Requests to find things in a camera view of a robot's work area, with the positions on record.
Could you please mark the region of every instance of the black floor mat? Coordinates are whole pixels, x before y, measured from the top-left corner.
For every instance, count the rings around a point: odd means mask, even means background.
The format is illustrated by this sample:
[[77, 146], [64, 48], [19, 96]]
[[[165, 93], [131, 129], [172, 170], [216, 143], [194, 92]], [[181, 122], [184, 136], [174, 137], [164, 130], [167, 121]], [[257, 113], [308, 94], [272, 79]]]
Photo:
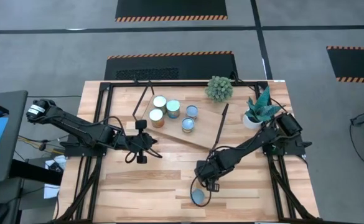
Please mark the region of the black floor mat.
[[225, 0], [119, 0], [116, 22], [227, 19]]
[[231, 51], [117, 55], [107, 59], [105, 80], [207, 80], [233, 72]]
[[338, 82], [364, 83], [364, 47], [328, 46], [327, 52]]

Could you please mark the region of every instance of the white paper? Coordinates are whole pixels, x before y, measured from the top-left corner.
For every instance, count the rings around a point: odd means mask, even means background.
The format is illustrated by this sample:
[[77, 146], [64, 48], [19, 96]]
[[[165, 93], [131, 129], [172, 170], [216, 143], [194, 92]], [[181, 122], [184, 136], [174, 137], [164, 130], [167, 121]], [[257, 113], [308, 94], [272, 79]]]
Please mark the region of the white paper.
[[[56, 160], [57, 163], [60, 164], [60, 167], [64, 170], [65, 162], [66, 162], [65, 156], [57, 156], [57, 157], [54, 157], [54, 159]], [[51, 166], [54, 162], [55, 161], [53, 159], [45, 161], [45, 169], [49, 169], [49, 166]], [[60, 188], [52, 189], [52, 188], [48, 188], [48, 187], [58, 187], [58, 186], [52, 185], [52, 184], [45, 184], [44, 199], [57, 197], [57, 193], [60, 190]]]

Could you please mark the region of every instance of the wooden table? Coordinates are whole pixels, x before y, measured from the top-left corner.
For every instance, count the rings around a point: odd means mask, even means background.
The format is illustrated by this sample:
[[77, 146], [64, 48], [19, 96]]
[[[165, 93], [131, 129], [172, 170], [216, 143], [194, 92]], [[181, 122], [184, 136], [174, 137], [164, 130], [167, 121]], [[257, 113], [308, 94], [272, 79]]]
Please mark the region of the wooden table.
[[[286, 105], [292, 113], [291, 102], [285, 82], [268, 81], [272, 98]], [[78, 110], [78, 117], [93, 121], [100, 82], [86, 82]], [[154, 87], [156, 95], [175, 98], [184, 103], [205, 107], [221, 114], [223, 106], [213, 104], [205, 95], [204, 87]], [[110, 116], [118, 116], [126, 128], [126, 134], [137, 134], [132, 112], [144, 87], [116, 87], [113, 93]], [[237, 146], [255, 134], [246, 129], [241, 118], [248, 108], [248, 97], [255, 99], [248, 87], [234, 87], [232, 99], [218, 146]], [[140, 118], [148, 104], [151, 93], [145, 95], [136, 113]], [[103, 119], [105, 100], [101, 108]], [[205, 208], [196, 207], [189, 197], [197, 160], [205, 160], [208, 149], [147, 131], [158, 143], [153, 149], [162, 159], [147, 155], [147, 164], [126, 164], [126, 152], [108, 150], [101, 167], [100, 183], [95, 207], [94, 222], [254, 222], [277, 221], [276, 206], [269, 174], [267, 158], [261, 150], [247, 155], [236, 169], [219, 181], [219, 193]], [[306, 165], [296, 156], [285, 156], [291, 190], [311, 214], [318, 216], [312, 185]], [[72, 203], [79, 157], [69, 158], [59, 193], [60, 214]], [[284, 216], [288, 210], [284, 192], [281, 191]], [[90, 193], [88, 193], [83, 216], [87, 216]]]

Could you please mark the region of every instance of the tin can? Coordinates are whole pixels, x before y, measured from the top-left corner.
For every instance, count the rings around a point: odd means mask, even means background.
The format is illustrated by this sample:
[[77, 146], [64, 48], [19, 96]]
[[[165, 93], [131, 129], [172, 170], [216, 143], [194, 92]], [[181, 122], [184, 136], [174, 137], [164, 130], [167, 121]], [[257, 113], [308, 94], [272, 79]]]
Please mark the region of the tin can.
[[167, 103], [168, 117], [175, 119], [180, 115], [180, 103], [177, 100], [169, 100]]
[[164, 96], [162, 95], [156, 96], [152, 102], [154, 106], [160, 109], [164, 114], [167, 113], [167, 106], [166, 106], [167, 99]]
[[149, 113], [151, 124], [155, 128], [161, 128], [165, 124], [164, 114], [160, 109], [153, 109]]
[[182, 121], [182, 130], [185, 133], [191, 133], [193, 131], [195, 124], [192, 118], [185, 118]]
[[186, 108], [186, 115], [189, 118], [196, 119], [198, 115], [198, 108], [194, 105], [190, 105]]

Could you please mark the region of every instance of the white planter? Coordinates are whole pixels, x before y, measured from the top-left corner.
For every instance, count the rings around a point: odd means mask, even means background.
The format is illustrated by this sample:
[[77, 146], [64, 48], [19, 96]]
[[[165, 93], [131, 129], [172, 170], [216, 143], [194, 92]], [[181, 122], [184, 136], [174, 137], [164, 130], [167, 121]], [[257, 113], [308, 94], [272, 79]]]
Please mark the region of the white planter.
[[262, 124], [262, 121], [261, 122], [258, 122], [258, 123], [255, 123], [255, 122], [252, 122], [250, 119], [248, 119], [248, 117], [244, 114], [243, 115], [243, 124], [244, 126], [246, 126], [247, 128], [249, 129], [258, 129], [261, 127], [261, 124]]

